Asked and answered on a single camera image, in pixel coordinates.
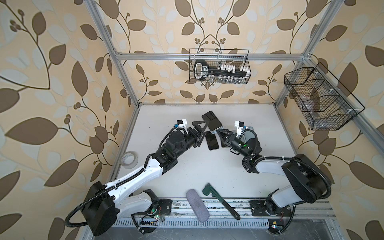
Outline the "black smartphone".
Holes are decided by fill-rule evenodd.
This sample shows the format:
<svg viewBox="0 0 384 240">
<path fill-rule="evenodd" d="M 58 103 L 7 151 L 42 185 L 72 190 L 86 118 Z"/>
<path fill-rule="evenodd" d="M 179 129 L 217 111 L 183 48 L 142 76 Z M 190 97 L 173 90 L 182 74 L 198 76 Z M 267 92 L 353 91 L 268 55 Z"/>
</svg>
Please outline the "black smartphone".
<svg viewBox="0 0 384 240">
<path fill-rule="evenodd" d="M 222 148 L 228 148 L 228 146 L 226 145 L 225 141 L 223 141 L 222 138 L 220 138 L 220 141 L 221 141 L 221 147 Z"/>
<path fill-rule="evenodd" d="M 216 133 L 217 130 L 223 128 L 222 123 L 219 121 L 213 111 L 209 111 L 203 114 L 202 118 L 208 124 L 208 128 L 212 134 Z"/>
<path fill-rule="evenodd" d="M 210 131 L 207 131 L 205 137 L 208 149 L 210 151 L 219 149 L 219 143 L 215 134 L 212 134 Z"/>
</svg>

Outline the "light blue phone case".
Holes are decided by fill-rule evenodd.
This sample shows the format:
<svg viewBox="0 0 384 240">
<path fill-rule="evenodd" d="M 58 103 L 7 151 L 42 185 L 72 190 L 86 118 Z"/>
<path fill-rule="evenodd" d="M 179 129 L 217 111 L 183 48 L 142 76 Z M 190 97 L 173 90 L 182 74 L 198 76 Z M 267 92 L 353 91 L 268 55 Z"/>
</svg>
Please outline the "light blue phone case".
<svg viewBox="0 0 384 240">
<path fill-rule="evenodd" d="M 244 131 L 243 141 L 247 142 L 250 139 L 256 139 L 256 136 L 254 134 L 254 128 L 248 126 L 247 129 L 248 129 L 247 131 Z"/>
</svg>

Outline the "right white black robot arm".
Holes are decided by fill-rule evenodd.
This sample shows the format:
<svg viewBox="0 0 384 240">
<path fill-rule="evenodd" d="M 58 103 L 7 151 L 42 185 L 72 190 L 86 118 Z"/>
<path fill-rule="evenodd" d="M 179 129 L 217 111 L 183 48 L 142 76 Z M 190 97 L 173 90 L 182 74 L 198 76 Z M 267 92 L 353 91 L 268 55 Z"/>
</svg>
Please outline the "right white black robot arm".
<svg viewBox="0 0 384 240">
<path fill-rule="evenodd" d="M 242 166 L 247 173 L 285 176 L 290 183 L 289 186 L 269 194 L 266 197 L 267 203 L 283 208 L 288 205 L 312 204 L 331 195 L 331 180 L 308 157 L 303 154 L 292 158 L 262 156 L 256 132 L 252 129 L 244 129 L 243 132 L 251 133 L 253 137 L 244 142 L 241 135 L 233 131 L 217 130 L 224 144 L 243 156 Z"/>
</svg>

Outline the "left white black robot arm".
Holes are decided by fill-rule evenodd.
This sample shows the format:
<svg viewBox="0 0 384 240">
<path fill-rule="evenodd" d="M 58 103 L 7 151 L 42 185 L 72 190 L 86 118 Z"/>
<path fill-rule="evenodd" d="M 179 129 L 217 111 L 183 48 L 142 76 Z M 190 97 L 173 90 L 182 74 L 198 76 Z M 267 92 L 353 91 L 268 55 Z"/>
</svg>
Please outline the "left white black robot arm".
<svg viewBox="0 0 384 240">
<path fill-rule="evenodd" d="M 195 121 L 187 129 L 173 127 L 162 139 L 157 151 L 147 156 L 142 167 L 107 184 L 93 184 L 84 202 L 67 215 L 65 226 L 88 226 L 93 236 L 97 237 L 107 232 L 119 217 L 145 212 L 156 205 L 158 199 L 151 190 L 145 190 L 137 196 L 133 196 L 133 193 L 171 170 L 187 150 L 199 147 L 207 125 L 205 121 Z"/>
</svg>

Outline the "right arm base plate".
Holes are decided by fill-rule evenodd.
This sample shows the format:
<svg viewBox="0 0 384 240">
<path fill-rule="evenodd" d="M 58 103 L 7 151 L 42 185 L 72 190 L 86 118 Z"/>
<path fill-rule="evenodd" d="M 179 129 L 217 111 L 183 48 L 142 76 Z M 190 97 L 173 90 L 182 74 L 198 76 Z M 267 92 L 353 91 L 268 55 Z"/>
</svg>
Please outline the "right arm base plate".
<svg viewBox="0 0 384 240">
<path fill-rule="evenodd" d="M 253 217 L 268 217 L 268 231 L 272 235 L 282 235 L 286 232 L 295 216 L 296 206 L 287 205 L 280 208 L 272 201 L 249 201 Z"/>
</svg>

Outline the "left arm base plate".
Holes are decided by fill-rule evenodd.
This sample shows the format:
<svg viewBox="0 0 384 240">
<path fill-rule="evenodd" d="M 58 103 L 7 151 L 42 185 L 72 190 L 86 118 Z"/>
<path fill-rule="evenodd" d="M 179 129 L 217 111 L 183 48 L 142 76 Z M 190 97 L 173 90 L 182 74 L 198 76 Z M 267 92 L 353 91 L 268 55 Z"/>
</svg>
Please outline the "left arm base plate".
<svg viewBox="0 0 384 240">
<path fill-rule="evenodd" d="M 158 203 L 152 204 L 145 212 L 131 215 L 134 226 L 141 234 L 152 233 L 171 214 L 171 199 L 160 199 Z"/>
</svg>

